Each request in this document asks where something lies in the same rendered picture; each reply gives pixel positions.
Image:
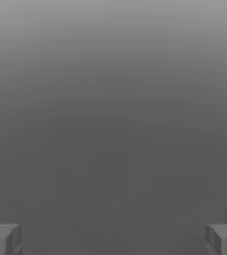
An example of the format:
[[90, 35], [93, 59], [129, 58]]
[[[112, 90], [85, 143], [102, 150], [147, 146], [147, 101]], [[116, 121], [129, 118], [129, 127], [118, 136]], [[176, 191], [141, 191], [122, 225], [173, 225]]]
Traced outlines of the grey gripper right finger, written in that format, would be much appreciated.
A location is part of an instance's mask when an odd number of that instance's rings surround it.
[[206, 224], [207, 255], [227, 255], [227, 224]]

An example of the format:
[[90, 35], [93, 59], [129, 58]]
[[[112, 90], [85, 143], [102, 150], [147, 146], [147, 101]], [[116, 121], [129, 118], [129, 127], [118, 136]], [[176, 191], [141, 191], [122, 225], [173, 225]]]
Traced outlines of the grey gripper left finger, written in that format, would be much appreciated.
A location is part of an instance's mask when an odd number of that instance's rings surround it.
[[23, 255], [20, 224], [0, 224], [0, 255]]

